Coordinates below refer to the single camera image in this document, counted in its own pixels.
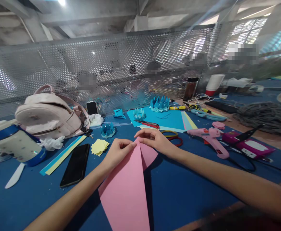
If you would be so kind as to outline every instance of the ceiling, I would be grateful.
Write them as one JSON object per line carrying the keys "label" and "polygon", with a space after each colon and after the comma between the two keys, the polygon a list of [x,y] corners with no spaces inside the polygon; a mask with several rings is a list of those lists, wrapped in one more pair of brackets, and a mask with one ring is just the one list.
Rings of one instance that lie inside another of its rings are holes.
{"label": "ceiling", "polygon": [[281,0],[0,0],[0,46],[211,24],[223,12],[233,11],[235,2],[236,12],[229,20],[269,15],[281,4]]}

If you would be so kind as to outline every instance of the black smartphone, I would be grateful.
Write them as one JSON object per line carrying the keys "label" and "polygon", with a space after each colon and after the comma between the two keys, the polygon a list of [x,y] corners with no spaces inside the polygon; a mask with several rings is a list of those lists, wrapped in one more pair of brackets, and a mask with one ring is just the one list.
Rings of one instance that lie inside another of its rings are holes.
{"label": "black smartphone", "polygon": [[89,147],[89,144],[85,144],[78,146],[73,150],[70,161],[59,185],[61,188],[76,184],[84,179],[89,155]]}
{"label": "black smartphone", "polygon": [[95,101],[87,103],[87,112],[88,112],[89,115],[98,114],[98,109],[96,107]]}

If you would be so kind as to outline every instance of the pink glue gun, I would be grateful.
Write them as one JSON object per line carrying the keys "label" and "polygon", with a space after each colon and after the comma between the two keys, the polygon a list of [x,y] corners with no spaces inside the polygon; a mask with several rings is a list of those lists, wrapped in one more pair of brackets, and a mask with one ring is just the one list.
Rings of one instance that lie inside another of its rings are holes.
{"label": "pink glue gun", "polygon": [[223,145],[216,139],[220,137],[220,132],[216,128],[210,128],[209,130],[205,128],[201,129],[191,129],[187,133],[192,136],[200,136],[205,140],[205,144],[210,144],[216,150],[217,156],[221,159],[227,159],[229,157],[229,152],[223,147]]}

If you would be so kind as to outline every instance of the pink hot glue gun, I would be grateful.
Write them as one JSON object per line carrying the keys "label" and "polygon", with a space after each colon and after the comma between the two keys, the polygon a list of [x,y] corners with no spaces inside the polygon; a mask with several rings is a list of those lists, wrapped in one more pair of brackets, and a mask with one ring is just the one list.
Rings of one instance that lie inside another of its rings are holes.
{"label": "pink hot glue gun", "polygon": [[201,129],[191,129],[187,133],[192,136],[200,136],[205,141],[207,141],[216,150],[217,156],[221,159],[227,159],[229,157],[229,152],[222,146],[222,144],[216,139],[220,137],[220,132],[216,128],[210,128],[209,130],[205,128]]}

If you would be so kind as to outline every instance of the scraps of paper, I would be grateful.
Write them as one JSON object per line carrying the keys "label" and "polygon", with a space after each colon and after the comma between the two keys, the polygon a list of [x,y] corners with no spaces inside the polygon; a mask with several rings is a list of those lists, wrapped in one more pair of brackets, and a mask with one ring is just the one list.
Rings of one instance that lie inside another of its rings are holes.
{"label": "scraps of paper", "polygon": [[91,145],[91,153],[97,156],[100,156],[102,152],[104,152],[109,145],[109,142],[105,140],[97,139],[96,142]]}

